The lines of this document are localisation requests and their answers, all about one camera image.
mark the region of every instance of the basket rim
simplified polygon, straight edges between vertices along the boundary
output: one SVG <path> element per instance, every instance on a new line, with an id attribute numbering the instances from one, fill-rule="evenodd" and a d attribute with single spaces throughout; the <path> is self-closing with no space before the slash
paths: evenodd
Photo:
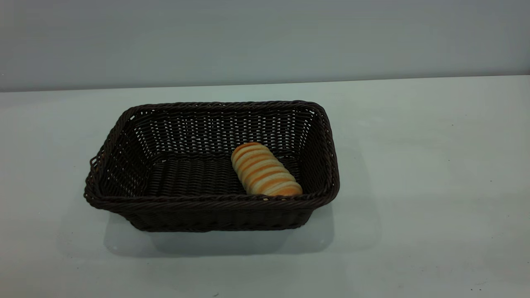
<path id="1" fill-rule="evenodd" d="M 120 132 L 123 130 L 125 124 L 133 114 L 139 111 L 149 111 L 152 109 L 196 109 L 197 111 L 215 110 L 226 108 L 233 110 L 234 107 L 239 109 L 286 109 L 289 107 L 308 107 L 312 108 L 320 114 L 324 124 L 328 128 L 325 132 L 327 139 L 327 147 L 330 157 L 330 174 L 331 183 L 326 188 L 317 192 L 302 194 L 297 196 L 265 196 L 265 195 L 243 195 L 243 194 L 223 194 L 223 195 L 199 195 L 199 196 L 105 196 L 100 189 L 100 172 L 99 168 L 105 169 L 106 162 L 104 158 L 105 152 L 111 152 L 116 145 L 116 141 Z M 337 195 L 340 183 L 339 172 L 337 164 L 337 154 L 332 137 L 331 125 L 328 116 L 322 106 L 315 102 L 307 102 L 302 100 L 296 101 L 261 101 L 261 102 L 176 102 L 176 103 L 160 103 L 160 104 L 143 104 L 127 109 L 119 117 L 115 126 L 109 132 L 103 146 L 101 146 L 97 155 L 90 160 L 90 173 L 85 182 L 84 197 L 86 200 L 96 208 L 107 210 L 136 210 L 149 209 L 167 209 L 167 208 L 181 208 L 181 209 L 315 209 L 320 206 L 328 204 Z"/>

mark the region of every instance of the golden bread roll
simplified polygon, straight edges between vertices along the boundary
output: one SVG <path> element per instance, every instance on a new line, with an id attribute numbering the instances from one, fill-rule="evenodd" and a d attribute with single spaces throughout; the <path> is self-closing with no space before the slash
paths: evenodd
<path id="1" fill-rule="evenodd" d="M 232 166 L 249 195 L 294 196 L 302 187 L 269 149 L 260 143 L 246 143 L 232 153 Z"/>

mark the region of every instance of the dark brown wicker basket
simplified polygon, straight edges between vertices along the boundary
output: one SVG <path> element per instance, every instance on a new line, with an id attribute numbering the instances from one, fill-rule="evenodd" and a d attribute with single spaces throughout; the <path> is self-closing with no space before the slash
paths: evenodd
<path id="1" fill-rule="evenodd" d="M 230 155 L 252 141 L 270 148 L 303 195 L 245 194 Z M 84 194 L 90 205 L 151 232 L 293 229 L 339 191 L 328 117 L 304 101 L 133 107 L 90 164 Z"/>

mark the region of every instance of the table surface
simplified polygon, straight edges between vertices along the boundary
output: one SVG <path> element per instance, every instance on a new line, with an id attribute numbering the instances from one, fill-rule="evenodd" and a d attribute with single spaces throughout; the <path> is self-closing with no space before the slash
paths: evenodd
<path id="1" fill-rule="evenodd" d="M 324 106 L 341 190 L 296 230 L 145 233 L 83 198 L 127 108 Z M 1 297 L 528 297 L 530 76 L 0 93 Z"/>

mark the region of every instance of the white wall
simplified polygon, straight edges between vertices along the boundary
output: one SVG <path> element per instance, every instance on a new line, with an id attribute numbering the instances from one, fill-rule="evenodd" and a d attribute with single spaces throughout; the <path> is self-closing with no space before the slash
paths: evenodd
<path id="1" fill-rule="evenodd" d="M 530 73 L 529 0 L 0 0 L 3 91 Z"/>

